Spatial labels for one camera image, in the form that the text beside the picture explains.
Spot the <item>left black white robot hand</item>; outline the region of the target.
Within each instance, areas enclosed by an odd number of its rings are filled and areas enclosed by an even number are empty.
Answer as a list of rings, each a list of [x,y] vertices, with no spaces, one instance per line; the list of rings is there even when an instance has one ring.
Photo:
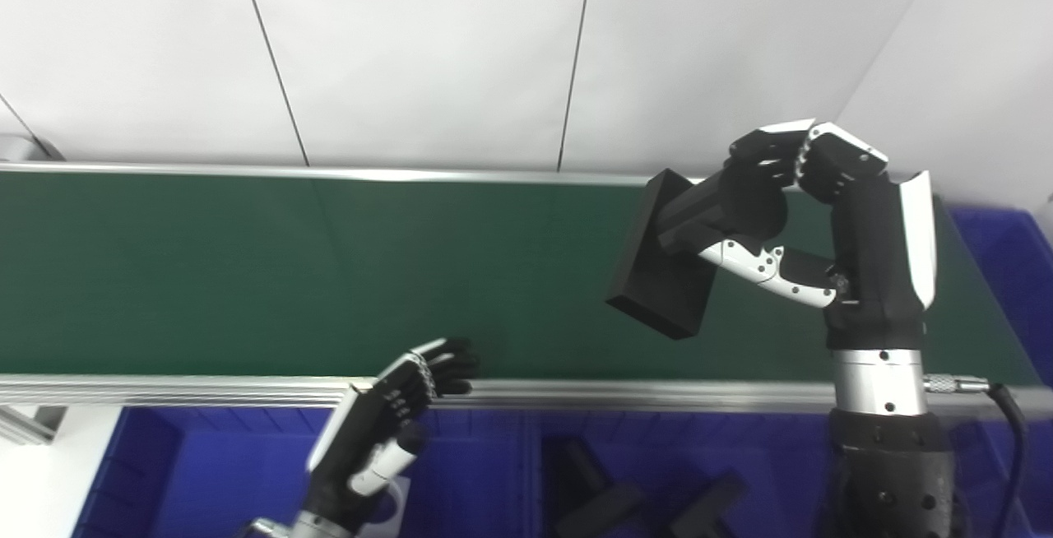
[[[439,338],[395,358],[371,388],[349,388],[307,457],[293,537],[357,537],[398,475],[424,451],[419,418],[466,395],[479,368],[466,338]]]

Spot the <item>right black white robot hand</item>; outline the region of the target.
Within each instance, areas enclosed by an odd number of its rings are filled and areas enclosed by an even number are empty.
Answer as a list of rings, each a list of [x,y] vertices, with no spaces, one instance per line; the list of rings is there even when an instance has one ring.
[[[810,118],[737,138],[722,174],[751,193],[782,197],[795,186],[827,205],[834,256],[767,248],[768,234],[708,225],[723,239],[700,250],[701,259],[823,310],[828,348],[921,348],[937,272],[929,172],[894,182],[883,152]]]

